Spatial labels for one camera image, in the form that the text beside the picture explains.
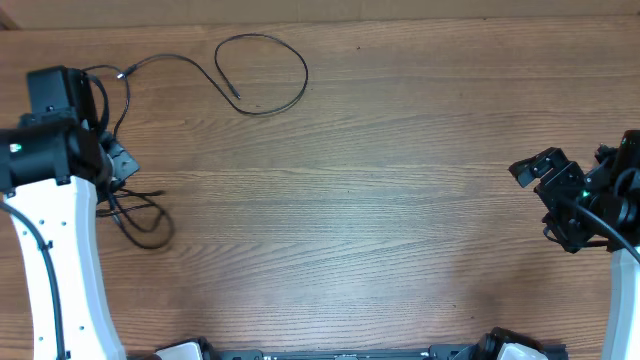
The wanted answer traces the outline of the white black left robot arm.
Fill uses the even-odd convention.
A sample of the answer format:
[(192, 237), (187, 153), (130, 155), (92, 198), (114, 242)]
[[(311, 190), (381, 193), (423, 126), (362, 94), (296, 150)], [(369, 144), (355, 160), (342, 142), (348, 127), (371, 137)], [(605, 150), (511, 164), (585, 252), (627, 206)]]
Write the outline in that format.
[(123, 359), (96, 241), (97, 206), (139, 165), (96, 108), (100, 81), (64, 66), (28, 73), (30, 112), (1, 132), (1, 208), (25, 268), (36, 359)]

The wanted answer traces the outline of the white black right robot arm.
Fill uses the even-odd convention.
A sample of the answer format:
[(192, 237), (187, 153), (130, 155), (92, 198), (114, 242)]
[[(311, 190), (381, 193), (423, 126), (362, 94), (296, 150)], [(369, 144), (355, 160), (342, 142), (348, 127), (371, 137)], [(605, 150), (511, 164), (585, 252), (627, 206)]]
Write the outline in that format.
[(509, 167), (547, 208), (543, 235), (568, 253), (604, 247), (611, 254), (611, 300), (600, 357), (639, 357), (639, 131), (617, 147), (600, 145), (596, 165), (583, 171), (550, 147)]

